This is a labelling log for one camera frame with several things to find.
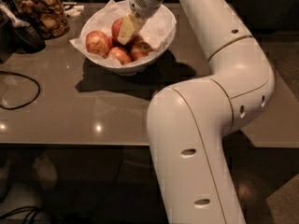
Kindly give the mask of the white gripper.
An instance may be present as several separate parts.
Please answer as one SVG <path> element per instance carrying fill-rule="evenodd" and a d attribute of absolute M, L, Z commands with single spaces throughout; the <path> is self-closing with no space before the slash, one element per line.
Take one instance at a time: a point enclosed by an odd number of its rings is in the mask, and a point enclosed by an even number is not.
<path fill-rule="evenodd" d="M 146 21 L 142 18 L 151 18 L 159 9 L 164 0 L 129 0 L 132 13 L 127 13 L 121 22 L 118 41 L 126 45 L 143 28 Z"/>

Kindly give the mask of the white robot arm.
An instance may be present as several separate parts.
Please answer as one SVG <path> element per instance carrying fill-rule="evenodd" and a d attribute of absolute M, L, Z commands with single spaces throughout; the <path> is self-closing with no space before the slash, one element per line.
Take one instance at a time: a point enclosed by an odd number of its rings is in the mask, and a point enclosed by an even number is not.
<path fill-rule="evenodd" d="M 246 224 L 222 139 L 264 111 L 274 73 L 225 0 L 179 1 L 211 74 L 166 87 L 149 104 L 149 150 L 168 223 Z M 129 0 L 131 10 L 144 19 L 162 2 Z"/>

